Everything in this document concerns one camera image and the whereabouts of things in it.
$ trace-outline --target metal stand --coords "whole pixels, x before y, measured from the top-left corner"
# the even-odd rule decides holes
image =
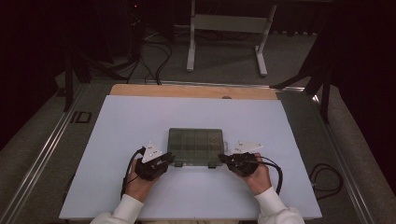
[[[190,48],[187,59],[187,71],[194,70],[195,60],[195,29],[217,30],[231,32],[246,32],[262,34],[262,42],[255,47],[257,63],[262,77],[267,76],[262,50],[267,40],[271,24],[276,12],[276,5],[272,5],[267,18],[232,17],[219,15],[195,14],[195,0],[191,0],[191,29],[190,29]]]

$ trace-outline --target white tabletop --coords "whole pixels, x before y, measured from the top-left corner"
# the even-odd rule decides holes
[[[280,198],[304,218],[321,213],[285,111],[277,100],[107,96],[68,192],[60,218],[112,212],[129,159],[152,142],[166,151],[170,128],[222,129],[229,147],[262,143],[258,151],[283,171]],[[277,172],[270,168],[274,187]],[[226,165],[169,167],[151,190],[139,219],[256,219],[259,207]]]

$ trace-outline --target wooden board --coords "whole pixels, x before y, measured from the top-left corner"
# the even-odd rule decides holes
[[[110,95],[277,100],[274,90],[257,87],[204,87],[117,84]]]

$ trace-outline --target black cable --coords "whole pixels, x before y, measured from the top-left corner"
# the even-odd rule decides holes
[[[271,166],[276,168],[277,170],[277,174],[278,174],[278,180],[277,180],[277,186],[276,186],[276,193],[279,195],[280,190],[282,189],[282,184],[283,184],[283,172],[282,169],[273,161],[265,158],[265,157],[258,157],[258,158],[263,158],[266,159],[270,162],[266,162],[266,161],[244,161],[244,162],[249,162],[249,163],[258,163],[258,164],[263,164],[263,165],[267,165],[267,166]]]
[[[129,73],[128,78],[126,79],[126,84],[129,84],[129,80],[131,80],[132,75],[134,74],[134,70],[136,69],[137,65],[139,64],[139,61],[136,61],[134,68],[132,69],[132,71]]]
[[[125,192],[126,186],[127,186],[129,183],[131,183],[133,180],[137,179],[137,177],[135,177],[134,179],[128,181],[128,176],[129,176],[129,173],[131,172],[132,163],[134,162],[134,158],[135,158],[135,157],[137,156],[137,154],[139,154],[139,153],[140,153],[140,154],[143,154],[144,150],[145,150],[144,147],[138,149],[138,150],[134,153],[134,155],[132,156],[132,158],[129,160],[128,168],[126,169],[126,172],[125,172],[125,177],[122,179],[122,189],[121,189],[121,194],[120,194],[121,198],[122,198],[122,194]]]
[[[276,193],[279,194],[280,189],[282,188],[282,184],[283,184],[283,172],[282,172],[282,169],[274,161],[271,161],[270,159],[268,159],[266,157],[260,157],[260,158],[268,160],[268,161],[271,162],[271,163],[265,162],[264,163],[265,165],[269,165],[269,166],[272,166],[272,167],[276,168],[277,174],[278,174],[278,178],[279,178],[278,181],[277,181]]]
[[[143,59],[143,57],[140,58],[140,62],[148,70],[148,74],[145,76],[145,84],[146,84],[147,77],[152,77],[152,79],[154,79],[154,81],[157,83],[157,85],[161,85],[160,82],[156,79],[156,77],[154,75],[152,75],[151,69],[147,66],[147,64],[146,64],[145,60]]]
[[[163,68],[166,66],[166,64],[168,63],[170,57],[172,56],[172,48],[165,44],[165,43],[157,43],[157,42],[151,42],[151,41],[145,41],[145,46],[147,47],[151,47],[151,48],[155,48],[155,49],[160,49],[161,51],[163,51],[166,54],[166,59],[160,64],[160,66],[157,68],[157,71],[155,72],[155,80],[157,82],[158,85],[162,85],[161,80],[160,80],[160,73],[163,70]],[[155,45],[164,45],[167,47],[167,49],[169,50],[169,52],[166,49],[160,48],[158,46]]]
[[[338,186],[333,188],[333,189],[319,189],[317,188],[317,179],[318,179],[318,175],[322,172],[322,171],[331,171],[333,172],[337,178],[338,178]],[[344,178],[341,176],[341,174],[335,170],[332,166],[330,166],[329,164],[326,163],[319,163],[317,164],[313,169],[311,174],[309,175],[309,179],[311,179],[312,183],[313,183],[313,190],[314,191],[321,191],[321,192],[330,192],[326,195],[317,197],[317,200],[321,200],[324,198],[328,198],[330,196],[333,196],[335,194],[337,194],[338,192],[341,191],[341,189],[344,186]]]

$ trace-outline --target metal frame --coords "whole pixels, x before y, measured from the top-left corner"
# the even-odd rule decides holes
[[[351,199],[350,201],[352,201],[353,205],[355,206],[361,223],[375,223],[373,215],[370,212],[370,209],[367,207],[367,203],[361,194],[361,189],[359,188],[359,185],[356,183],[353,174],[347,166],[347,161],[344,158],[342,152],[343,150],[338,145],[331,126],[328,123],[325,123],[322,119],[322,116],[320,115],[320,102],[316,95],[313,97],[311,103],[311,105],[314,107],[314,111],[317,112],[315,114],[317,116],[317,119],[321,121],[320,124],[325,130],[327,139],[329,139],[329,143],[331,144],[332,149],[332,155],[334,156],[335,161],[340,169],[340,173],[345,179],[346,190],[349,193],[349,197]]]
[[[246,32],[262,34],[262,42],[255,47],[257,63],[262,77],[267,76],[267,68],[262,56],[262,50],[268,38],[268,34],[276,12],[276,5],[272,5],[267,18],[232,17],[219,15],[195,14],[195,0],[191,0],[191,26],[190,26],[190,47],[187,58],[187,71],[194,70],[195,61],[195,29],[218,30],[232,32]]]
[[[72,111],[74,110],[78,102],[78,99],[81,97],[86,87],[87,84],[80,84],[80,86],[78,87],[78,90],[76,92],[76,100],[69,107],[70,110],[62,114],[54,130],[49,136],[49,139],[41,149],[33,165],[29,168],[22,182],[18,186],[18,189],[16,190],[14,196],[12,197],[10,203],[8,204],[4,213],[0,217],[0,223],[6,224],[6,223],[14,223],[16,221],[19,212],[23,208],[23,205],[25,204],[27,198],[29,197],[30,193],[35,187],[35,183],[37,182],[38,178],[41,176],[41,173],[43,172],[44,168],[46,167],[47,162],[49,161],[50,156],[52,155],[52,152],[55,150],[56,146],[58,145],[58,142],[61,139],[64,130],[66,129],[70,119],[72,118],[73,115]]]

